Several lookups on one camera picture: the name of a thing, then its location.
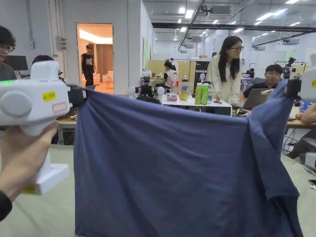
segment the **green indicator light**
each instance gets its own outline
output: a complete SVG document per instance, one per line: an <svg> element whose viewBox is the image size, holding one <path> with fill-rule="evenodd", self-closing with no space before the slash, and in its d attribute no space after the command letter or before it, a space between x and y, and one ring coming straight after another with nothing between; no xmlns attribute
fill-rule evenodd
<svg viewBox="0 0 316 237"><path fill-rule="evenodd" d="M0 85L6 85L6 84L12 84L14 81L2 81L0 82Z"/></svg>

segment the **laptop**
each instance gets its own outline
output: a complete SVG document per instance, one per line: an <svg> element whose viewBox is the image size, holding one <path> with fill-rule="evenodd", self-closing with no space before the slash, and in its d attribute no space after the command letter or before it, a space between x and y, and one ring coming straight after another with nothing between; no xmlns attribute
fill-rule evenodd
<svg viewBox="0 0 316 237"><path fill-rule="evenodd" d="M232 104L232 106L237 107L237 108L243 108L243 109L253 109L254 107L258 105L264 104L267 101L269 94L262 95L261 92L266 91L266 90L267 89L252 89L244 104L237 103L237 104Z"/></svg>

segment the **glasses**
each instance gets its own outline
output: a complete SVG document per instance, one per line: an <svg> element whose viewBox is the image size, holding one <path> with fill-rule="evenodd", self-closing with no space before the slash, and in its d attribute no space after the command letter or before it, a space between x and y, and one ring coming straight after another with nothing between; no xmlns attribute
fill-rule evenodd
<svg viewBox="0 0 316 237"><path fill-rule="evenodd" d="M0 45L0 51L4 52L6 50L9 53L11 53L13 50L15 50L15 47L11 47L11 46L8 46L8 45Z"/></svg>
<svg viewBox="0 0 316 237"><path fill-rule="evenodd" d="M244 47L243 47L243 46L241 46L241 47L231 48L231 49L235 49L235 50L238 50L238 51L242 51L242 50L244 49Z"/></svg>

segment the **blue cloth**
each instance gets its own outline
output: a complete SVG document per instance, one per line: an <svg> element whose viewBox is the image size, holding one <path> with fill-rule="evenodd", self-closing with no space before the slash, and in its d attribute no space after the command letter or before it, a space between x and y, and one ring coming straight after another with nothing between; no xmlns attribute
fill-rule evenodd
<svg viewBox="0 0 316 237"><path fill-rule="evenodd" d="M88 91L77 119L76 234L301 237L280 161L283 81L248 118Z"/></svg>

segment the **green juice bottle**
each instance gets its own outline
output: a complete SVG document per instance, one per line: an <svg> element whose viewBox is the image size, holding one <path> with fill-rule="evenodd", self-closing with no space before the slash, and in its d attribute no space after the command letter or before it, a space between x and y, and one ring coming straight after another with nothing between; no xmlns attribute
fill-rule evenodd
<svg viewBox="0 0 316 237"><path fill-rule="evenodd" d="M197 87L195 88L195 102L194 104L200 105L202 97L202 83L197 83Z"/></svg>
<svg viewBox="0 0 316 237"><path fill-rule="evenodd" d="M209 85L208 83L203 83L202 86L202 96L201 96L201 105L207 105L207 97L209 95Z"/></svg>

